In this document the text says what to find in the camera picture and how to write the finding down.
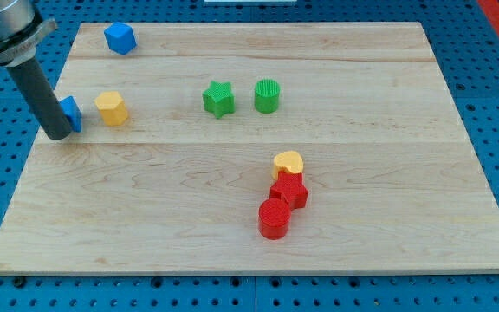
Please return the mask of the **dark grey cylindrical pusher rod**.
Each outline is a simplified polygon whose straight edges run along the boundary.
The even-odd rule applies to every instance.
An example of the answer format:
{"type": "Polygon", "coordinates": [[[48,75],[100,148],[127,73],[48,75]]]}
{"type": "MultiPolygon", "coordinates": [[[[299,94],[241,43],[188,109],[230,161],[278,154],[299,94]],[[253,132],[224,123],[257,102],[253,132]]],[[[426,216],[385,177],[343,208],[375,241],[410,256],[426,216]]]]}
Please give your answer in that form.
{"type": "Polygon", "coordinates": [[[52,140],[69,136],[72,126],[38,60],[30,58],[14,67],[7,67],[7,71],[47,136],[52,140]]]}

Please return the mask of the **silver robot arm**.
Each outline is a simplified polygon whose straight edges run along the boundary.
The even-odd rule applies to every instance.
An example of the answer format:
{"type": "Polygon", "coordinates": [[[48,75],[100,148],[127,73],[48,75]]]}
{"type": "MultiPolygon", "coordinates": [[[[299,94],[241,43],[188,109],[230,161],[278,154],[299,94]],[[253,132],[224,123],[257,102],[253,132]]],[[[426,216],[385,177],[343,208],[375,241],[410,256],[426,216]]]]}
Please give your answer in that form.
{"type": "Polygon", "coordinates": [[[36,59],[37,45],[55,30],[55,19],[43,18],[32,1],[0,0],[0,66],[7,69],[46,135],[61,140],[71,134],[72,126],[36,59]]]}

